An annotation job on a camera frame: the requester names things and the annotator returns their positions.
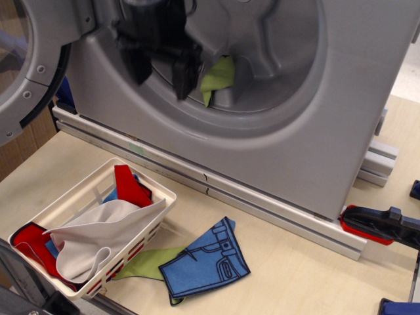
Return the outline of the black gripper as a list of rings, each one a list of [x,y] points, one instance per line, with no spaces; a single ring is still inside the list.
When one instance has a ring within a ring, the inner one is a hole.
[[[155,58],[172,64],[172,84],[178,100],[197,87],[202,47],[185,31],[185,10],[136,10],[131,17],[114,22],[125,65],[138,84],[152,74]]]

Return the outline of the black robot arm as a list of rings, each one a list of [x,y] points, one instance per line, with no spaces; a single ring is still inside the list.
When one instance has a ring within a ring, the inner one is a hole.
[[[202,47],[185,31],[184,1],[124,1],[125,16],[112,22],[116,43],[131,77],[144,83],[152,60],[171,66],[172,85],[184,100],[198,84]]]

